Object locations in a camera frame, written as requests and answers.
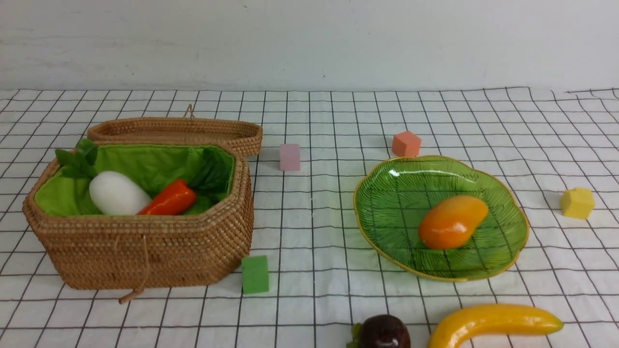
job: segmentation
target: yellow block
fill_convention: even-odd
[[[586,188],[567,189],[561,197],[561,210],[567,217],[586,220],[594,207],[593,194]]]

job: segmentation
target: green plate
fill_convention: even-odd
[[[417,227],[432,207],[458,194],[485,201],[488,216],[458,249],[424,247]],[[361,234],[378,253],[408,272],[439,281],[495,276],[516,262],[529,237],[529,221],[501,181],[444,156],[380,163],[357,185],[353,207]]]

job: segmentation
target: orange block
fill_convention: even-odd
[[[417,157],[421,146],[422,139],[413,132],[406,131],[393,137],[391,151],[398,157]]]

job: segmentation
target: grid tablecloth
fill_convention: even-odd
[[[350,325],[390,313],[414,347],[448,313],[526,303],[566,324],[549,337],[488,336],[475,348],[619,347],[619,90],[522,87],[443,92],[0,91],[0,347],[337,348]],[[242,295],[235,272],[210,287],[78,291],[64,285],[21,203],[54,148],[102,121],[136,116],[243,120],[264,128],[251,157],[252,254],[266,254],[271,291]],[[352,210],[355,185],[390,157],[405,129],[422,154],[497,176],[529,217],[518,262],[489,280],[433,282],[379,257]],[[300,172],[278,170],[282,143],[301,145]],[[565,218],[566,188],[594,191],[588,221]]]

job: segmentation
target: gold rim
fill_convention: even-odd
[[[357,191],[359,190],[359,187],[361,186],[361,184],[367,180],[369,177],[371,177],[374,172],[383,164],[387,163],[387,162],[392,162],[392,161],[397,161],[397,160],[402,160],[402,159],[406,159],[406,160],[415,160],[415,159],[423,159],[423,158],[436,158],[436,159],[448,159],[448,160],[452,160],[454,162],[458,162],[460,164],[462,164],[463,166],[471,169],[473,172],[478,172],[484,175],[488,175],[490,178],[493,178],[494,180],[496,180],[498,183],[500,183],[505,190],[507,190],[507,192],[509,192],[509,195],[511,196],[511,200],[514,203],[514,206],[516,206],[516,208],[518,209],[518,211],[520,212],[520,214],[522,215],[522,217],[524,218],[524,222],[526,223],[527,226],[527,230],[526,230],[526,236],[524,237],[524,244],[522,245],[522,248],[520,248],[520,250],[516,251],[516,254],[514,255],[513,260],[510,262],[509,265],[507,265],[505,268],[500,269],[499,271],[496,271],[494,273],[491,274],[486,274],[484,276],[480,276],[480,277],[468,277],[468,278],[443,278],[443,277],[436,277],[436,276],[431,276],[429,274],[425,274],[422,273],[420,271],[417,271],[415,269],[412,269],[402,263],[400,263],[398,260],[395,260],[394,258],[392,258],[391,256],[387,255],[383,250],[381,250],[380,248],[378,248],[374,243],[372,243],[372,241],[368,238],[367,234],[365,233],[365,231],[363,230],[363,226],[361,224],[361,220],[359,218],[359,212],[357,211]],[[454,159],[452,157],[448,157],[448,156],[443,156],[443,155],[424,155],[424,156],[419,156],[419,157],[394,157],[392,159],[388,159],[388,160],[384,160],[381,163],[377,164],[374,169],[372,169],[372,171],[370,171],[369,174],[367,174],[363,179],[361,179],[356,187],[355,187],[355,191],[352,194],[352,207],[353,210],[355,211],[355,218],[357,220],[357,226],[359,227],[359,231],[361,231],[361,235],[363,235],[363,238],[365,238],[365,240],[372,246],[372,248],[374,250],[376,250],[376,252],[378,252],[381,256],[383,256],[384,258],[388,259],[390,262],[394,263],[396,266],[402,268],[403,270],[410,272],[412,274],[415,274],[416,276],[422,277],[422,278],[426,278],[426,279],[433,279],[435,281],[442,281],[442,282],[466,282],[466,281],[478,281],[481,279],[488,279],[491,277],[494,277],[498,274],[501,274],[505,271],[507,271],[509,268],[511,268],[511,266],[513,266],[516,261],[518,260],[518,257],[520,257],[520,252],[522,251],[522,249],[527,245],[527,242],[529,241],[529,230],[530,230],[530,223],[529,223],[529,218],[527,218],[526,214],[524,213],[524,211],[518,206],[518,201],[516,200],[516,197],[514,196],[514,194],[512,193],[511,189],[509,187],[507,187],[507,185],[505,185],[501,180],[495,178],[494,175],[490,175],[486,172],[483,172],[481,170],[477,170],[474,169],[470,166],[468,166],[466,163]]]

